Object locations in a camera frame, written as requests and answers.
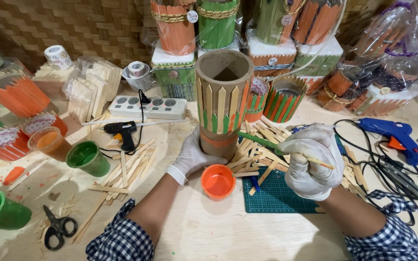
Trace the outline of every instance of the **power cord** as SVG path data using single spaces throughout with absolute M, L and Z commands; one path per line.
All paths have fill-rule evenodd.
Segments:
M 138 90 L 138 99 L 140 100 L 140 109 L 141 109 L 141 122 L 144 123 L 144 111 L 143 111 L 143 102 L 144 103 L 150 103 L 151 101 L 149 100 L 148 97 L 146 97 L 146 95 L 144 94 L 144 92 L 140 89 Z M 138 135 L 138 143 L 135 145 L 135 149 L 133 150 L 133 153 L 131 153 L 131 151 L 126 151 L 125 154 L 126 155 L 134 155 L 136 152 L 136 148 L 140 145 L 141 143 L 141 133 L 143 131 L 143 125 L 141 125 L 140 127 L 140 133 Z M 107 149 L 103 149 L 103 148 L 99 148 L 102 151 L 114 151 L 114 152 L 119 152 L 121 153 L 121 151 L 118 150 L 107 150 Z M 106 155 L 104 152 L 101 152 L 105 157 L 108 157 L 110 159 L 112 159 L 111 156 Z
M 336 121 L 335 123 L 334 123 L 334 125 L 336 125 L 337 123 L 339 123 L 339 122 L 343 122 L 343 121 L 345 121 L 345 122 L 350 122 L 350 123 L 353 123 L 354 121 L 352 121 L 352 120 L 349 120 L 349 119 L 343 119 L 343 120 L 338 120 L 338 121 Z M 384 150 L 383 150 L 383 148 L 381 147 L 381 144 L 382 143 L 388 143 L 388 141 L 386 141 L 386 140 L 382 140 L 382 141 L 379 141 L 378 143 L 377 143 L 377 147 L 380 149 L 380 151 L 381 151 L 381 153 L 382 153 L 382 155 L 380 155 L 380 154 L 378 154 L 378 153 L 376 153 L 376 152 L 374 152 L 373 150 L 372 150 L 372 144 L 371 144 L 371 142 L 370 142 L 370 139 L 369 139 L 369 136 L 368 136 L 368 134 L 367 134 L 367 132 L 363 129 L 363 128 L 361 128 L 361 127 L 358 127 L 357 126 L 357 128 L 359 128 L 361 131 L 362 131 L 362 133 L 364 134 L 364 137 L 365 137 L 365 139 L 366 139 L 366 144 L 367 144 L 367 147 L 368 147 L 368 149 L 365 149 L 365 148 L 363 148 L 363 147 L 360 147 L 360 146 L 358 146 L 358 145 L 356 145 L 356 144 L 354 144 L 354 143 L 352 143 L 352 142 L 350 142 L 349 140 L 346 140 L 345 138 L 343 138 L 338 132 L 337 132 L 337 130 L 336 130 L 336 128 L 334 128 L 334 132 L 335 132 L 335 134 L 341 139 L 341 140 L 343 140 L 344 142 L 346 142 L 346 143 L 348 143 L 349 145 L 351 145 L 351 146 L 353 146 L 353 147 L 355 147 L 355 148 L 357 148 L 357 149 L 359 149 L 359 150 L 361 150 L 361 151 L 364 151 L 364 152 L 366 152 L 366 153 L 369 153 L 369 155 L 370 155 L 370 158 L 371 158 L 371 160 L 370 161 L 359 161 L 359 162 L 354 162 L 353 161 L 353 159 L 351 158 L 351 157 L 349 157 L 347 154 L 344 154 L 343 156 L 345 156 L 346 158 L 348 158 L 349 159 L 349 161 L 352 163 L 352 164 L 354 164 L 354 165 L 361 165 L 361 164 L 364 164 L 363 165 L 363 167 L 362 167 L 362 173 L 364 173 L 364 170 L 365 170 L 365 168 L 367 167 L 367 166 L 370 166 L 372 169 L 374 169 L 377 173 L 378 173 L 378 175 L 381 177 L 381 179 L 382 179 L 382 181 L 385 183 L 385 185 L 386 185 L 386 187 L 392 192 L 392 193 L 395 193 L 395 194 L 397 194 L 397 195 L 399 195 L 399 196 L 401 196 L 401 197 L 407 197 L 407 198 L 409 198 L 409 200 L 411 201 L 411 202 L 413 202 L 416 206 L 417 206 L 417 204 L 415 203 L 415 200 L 418 200 L 418 197 L 416 197 L 415 195 L 413 195 L 406 187 L 403 187 L 402 185 L 400 185 L 398 182 L 396 182 L 396 181 L 394 181 L 392 178 L 391 178 L 391 176 L 386 172 L 386 169 L 384 168 L 384 164 L 385 163 L 389 163 L 389 164 L 391 164 L 392 166 L 394 166 L 396 169 L 400 169 L 400 170 L 404 170 L 405 172 L 409 172 L 410 174 L 415 174 L 415 175 L 418 175 L 418 167 L 417 166 L 413 166 L 414 168 L 415 168 L 415 172 L 414 171 L 412 171 L 412 170 L 410 170 L 410 169 L 407 169 L 407 168 L 405 168 L 404 167 L 404 165 L 403 165 L 403 163 L 401 163 L 401 162 L 399 162 L 399 161 L 394 161 L 391 157 L 389 157 L 385 152 L 384 152 Z M 372 205 L 374 205 L 377 209 L 381 209 L 381 207 L 379 206 L 379 205 L 377 205 L 377 204 L 375 204 L 375 202 L 373 202 L 371 199 L 368 199 L 369 200 L 369 202 L 372 204 Z M 412 214 L 412 212 L 409 212 L 408 211 L 408 213 L 409 213 L 409 218 L 410 218 L 410 221 L 407 223 L 407 225 L 409 225 L 409 226 L 413 226 L 414 224 L 415 224 L 415 218 L 414 218 L 414 215 Z

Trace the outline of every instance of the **black scissors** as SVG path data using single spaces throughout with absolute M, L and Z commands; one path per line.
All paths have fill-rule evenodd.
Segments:
M 43 205 L 43 209 L 45 210 L 46 216 L 51 222 L 51 226 L 49 226 L 45 234 L 45 246 L 46 248 L 48 248 L 48 250 L 52 250 L 52 251 L 58 250 L 64 245 L 63 236 L 72 237 L 73 235 L 75 235 L 78 229 L 78 224 L 75 221 L 75 219 L 73 219 L 72 217 L 56 218 L 54 214 L 49 210 L 49 208 L 45 205 Z M 73 230 L 70 233 L 66 229 L 66 223 L 69 221 L 73 223 Z M 59 243 L 57 246 L 51 247 L 49 244 L 49 239 L 53 235 L 59 240 Z

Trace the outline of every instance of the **gloved hand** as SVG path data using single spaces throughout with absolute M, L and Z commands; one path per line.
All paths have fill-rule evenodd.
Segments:
M 199 146 L 199 126 L 183 141 L 180 153 L 172 165 L 167 167 L 169 173 L 180 185 L 185 184 L 190 174 L 212 164 L 227 164 L 223 157 L 210 156 L 201 151 Z
M 300 197 L 322 201 L 341 184 L 344 163 L 332 127 L 313 123 L 279 143 L 278 149 L 291 154 L 285 181 Z M 306 157 L 331 164 L 335 169 L 308 162 Z

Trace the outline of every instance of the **blue checkered shirt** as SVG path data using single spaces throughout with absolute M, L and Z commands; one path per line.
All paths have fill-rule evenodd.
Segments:
M 369 198 L 388 197 L 392 203 L 381 211 L 386 215 L 386 225 L 377 234 L 369 237 L 345 236 L 346 246 L 356 261 L 418 261 L 418 239 L 414 231 L 396 214 L 401 211 L 416 211 L 413 203 L 397 195 L 375 190 Z M 86 247 L 90 261 L 144 261 L 152 260 L 154 248 L 148 234 L 135 222 L 125 218 L 135 206 L 132 198 L 119 210 L 104 233 Z

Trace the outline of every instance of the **purple ribbon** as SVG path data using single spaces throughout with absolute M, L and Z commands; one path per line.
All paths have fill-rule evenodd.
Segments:
M 381 14 L 384 15 L 387 12 L 389 12 L 389 11 L 391 11 L 393 9 L 396 9 L 398 7 L 405 7 L 408 10 L 412 11 L 412 7 L 411 7 L 411 4 L 410 3 L 396 1 L 390 7 L 388 7 L 386 10 L 384 10 Z
M 400 41 L 397 46 L 403 46 L 403 53 L 395 53 L 393 51 L 390 50 L 390 48 L 386 48 L 385 49 L 385 53 L 389 54 L 391 56 L 406 56 L 406 57 L 412 57 L 412 56 L 416 56 L 418 55 L 418 52 L 408 52 L 407 51 L 407 45 L 406 42 L 404 40 Z

